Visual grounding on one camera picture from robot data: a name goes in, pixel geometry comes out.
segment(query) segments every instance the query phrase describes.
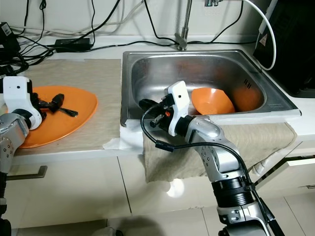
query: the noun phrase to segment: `orange component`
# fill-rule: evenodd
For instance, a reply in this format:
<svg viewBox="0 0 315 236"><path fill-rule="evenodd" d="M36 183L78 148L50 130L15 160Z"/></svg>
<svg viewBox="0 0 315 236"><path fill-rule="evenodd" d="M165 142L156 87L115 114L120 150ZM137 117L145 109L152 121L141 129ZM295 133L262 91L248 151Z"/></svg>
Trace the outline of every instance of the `orange component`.
<svg viewBox="0 0 315 236"><path fill-rule="evenodd" d="M43 86L33 88L40 100L50 102L58 93L64 94L62 107L77 111L77 117L70 117L60 111L47 113L46 119L35 130L30 130L20 148L35 148L59 140L84 125L95 113L97 97L80 88L68 86Z"/></svg>
<svg viewBox="0 0 315 236"><path fill-rule="evenodd" d="M223 90L216 88L197 88L192 91L193 106L202 115L234 113L233 103Z"/></svg>

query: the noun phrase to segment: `orange bowl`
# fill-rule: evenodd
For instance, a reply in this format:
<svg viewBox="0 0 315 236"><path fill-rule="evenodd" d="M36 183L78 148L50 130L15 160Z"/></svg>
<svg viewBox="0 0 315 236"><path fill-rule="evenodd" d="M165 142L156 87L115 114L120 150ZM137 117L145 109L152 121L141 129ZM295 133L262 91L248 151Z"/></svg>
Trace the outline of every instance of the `orange bowl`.
<svg viewBox="0 0 315 236"><path fill-rule="evenodd" d="M196 88L192 91L193 106L202 115L227 114L235 112L233 103L225 92L216 88Z"/></svg>

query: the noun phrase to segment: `towel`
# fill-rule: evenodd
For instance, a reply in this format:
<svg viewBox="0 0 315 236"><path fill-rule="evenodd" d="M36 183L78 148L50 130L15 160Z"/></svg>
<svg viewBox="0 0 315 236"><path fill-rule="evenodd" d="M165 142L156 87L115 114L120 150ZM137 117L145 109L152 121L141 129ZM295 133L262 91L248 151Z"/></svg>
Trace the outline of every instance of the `towel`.
<svg viewBox="0 0 315 236"><path fill-rule="evenodd" d="M266 159L274 152L292 144L297 135L287 123L222 125L225 137L239 150L248 169ZM154 131L152 135L161 141L175 145L185 142L182 137L172 137L165 131ZM155 147L145 135L143 137L146 181L168 181L175 178L206 176L199 154L194 148L167 152Z"/></svg>

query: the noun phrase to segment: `sink basin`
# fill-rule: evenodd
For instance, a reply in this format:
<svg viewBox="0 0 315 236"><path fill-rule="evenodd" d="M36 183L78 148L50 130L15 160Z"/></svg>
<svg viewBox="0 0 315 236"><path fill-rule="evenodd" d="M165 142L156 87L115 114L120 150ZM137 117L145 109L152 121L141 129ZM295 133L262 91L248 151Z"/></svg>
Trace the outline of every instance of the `sink basin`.
<svg viewBox="0 0 315 236"><path fill-rule="evenodd" d="M125 52L123 57L121 124L140 119L141 99L160 102L165 89L184 80L192 90L223 90L236 113L219 118L300 115L297 107L240 50L203 52ZM200 115L192 103L190 115Z"/></svg>

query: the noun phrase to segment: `tiled floor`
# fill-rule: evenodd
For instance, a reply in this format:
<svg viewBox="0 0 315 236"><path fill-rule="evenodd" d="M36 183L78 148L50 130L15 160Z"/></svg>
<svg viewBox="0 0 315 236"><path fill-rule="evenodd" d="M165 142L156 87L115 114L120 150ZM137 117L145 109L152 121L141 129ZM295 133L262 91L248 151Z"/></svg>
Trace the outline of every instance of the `tiled floor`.
<svg viewBox="0 0 315 236"><path fill-rule="evenodd" d="M314 235L315 193L265 202L286 236ZM91 236L105 225L104 221L94 221L20 229L17 236ZM215 206L109 219L107 226L121 230L124 236L217 236L224 227Z"/></svg>

